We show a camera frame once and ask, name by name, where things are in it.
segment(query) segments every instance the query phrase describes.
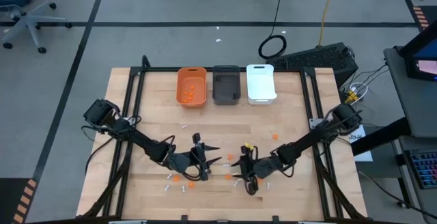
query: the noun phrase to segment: office chair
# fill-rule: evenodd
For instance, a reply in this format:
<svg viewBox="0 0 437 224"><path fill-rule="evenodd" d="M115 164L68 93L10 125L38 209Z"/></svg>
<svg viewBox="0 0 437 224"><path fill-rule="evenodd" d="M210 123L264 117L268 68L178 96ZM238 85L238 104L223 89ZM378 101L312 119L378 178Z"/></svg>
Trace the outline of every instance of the office chair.
<svg viewBox="0 0 437 224"><path fill-rule="evenodd" d="M7 12L12 20L16 21L16 24L11 28L1 39L3 47L6 49L12 49L13 45L8 42L11 38L16 36L24 28L28 28L32 35L33 42L38 48L39 53L45 53L46 49L40 46L38 40L37 31L41 27L40 22L63 22L67 28L71 28L72 24L67 22L65 18L53 17L53 16L39 16L38 14L43 12L47 8L52 10L56 9L55 3L49 3L48 1L40 4L30 12L24 12L22 7L29 3L30 0L0 0L0 12Z"/></svg>

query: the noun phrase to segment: orange object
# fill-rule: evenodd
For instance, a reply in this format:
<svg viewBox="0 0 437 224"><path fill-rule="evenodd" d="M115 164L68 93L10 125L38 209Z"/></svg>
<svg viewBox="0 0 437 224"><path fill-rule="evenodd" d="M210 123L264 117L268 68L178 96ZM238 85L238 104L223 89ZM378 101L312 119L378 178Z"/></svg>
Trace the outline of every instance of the orange object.
<svg viewBox="0 0 437 224"><path fill-rule="evenodd" d="M190 102L184 101L184 90L196 89L196 95L190 96ZM206 70L201 67L181 68L178 71L176 100L185 108L199 108L206 103Z"/></svg>

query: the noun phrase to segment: white paper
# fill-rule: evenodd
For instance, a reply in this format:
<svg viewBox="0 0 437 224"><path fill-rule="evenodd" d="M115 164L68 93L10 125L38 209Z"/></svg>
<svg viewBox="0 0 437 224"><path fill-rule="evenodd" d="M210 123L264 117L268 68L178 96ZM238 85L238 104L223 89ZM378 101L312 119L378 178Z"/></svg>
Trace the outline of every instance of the white paper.
<svg viewBox="0 0 437 224"><path fill-rule="evenodd" d="M366 133L364 132L363 125L360 125L354 132L349 135L350 143L354 143L362 137L365 137ZM355 162L373 162L373 158L371 157L371 152L364 152L362 154L354 156Z"/></svg>

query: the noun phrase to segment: chair leg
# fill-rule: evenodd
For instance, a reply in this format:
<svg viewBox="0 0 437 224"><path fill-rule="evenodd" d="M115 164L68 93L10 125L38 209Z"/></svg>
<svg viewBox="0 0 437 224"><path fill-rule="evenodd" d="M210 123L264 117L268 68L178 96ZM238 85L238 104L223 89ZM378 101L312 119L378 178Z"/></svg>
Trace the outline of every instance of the chair leg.
<svg viewBox="0 0 437 224"><path fill-rule="evenodd" d="M38 34L36 33L35 29L35 23L31 20L27 21L27 27L29 28L30 34L32 35L33 42L35 45L39 48L40 47L40 41L38 40Z"/></svg>
<svg viewBox="0 0 437 224"><path fill-rule="evenodd" d="M45 11L48 8L48 1L45 1L44 3L40 4L39 6L32 9L29 14L40 14L43 11Z"/></svg>
<svg viewBox="0 0 437 224"><path fill-rule="evenodd" d="M35 22L62 22L62 23L66 23L67 22L67 19L60 18L60 17L55 17L55 16L35 16L35 15L30 15L29 17L32 20L34 20Z"/></svg>
<svg viewBox="0 0 437 224"><path fill-rule="evenodd" d="M7 42L14 36L16 36L22 29L26 27L26 21L25 20L19 20L13 28L11 28L1 39L2 42Z"/></svg>

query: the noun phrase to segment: computer monitor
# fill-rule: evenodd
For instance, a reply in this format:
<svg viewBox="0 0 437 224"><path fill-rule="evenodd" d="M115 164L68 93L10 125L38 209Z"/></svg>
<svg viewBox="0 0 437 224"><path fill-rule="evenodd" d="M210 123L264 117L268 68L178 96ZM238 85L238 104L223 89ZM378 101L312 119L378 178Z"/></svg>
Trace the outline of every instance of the computer monitor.
<svg viewBox="0 0 437 224"><path fill-rule="evenodd" d="M437 21L401 48L399 54L410 78L437 81Z"/></svg>

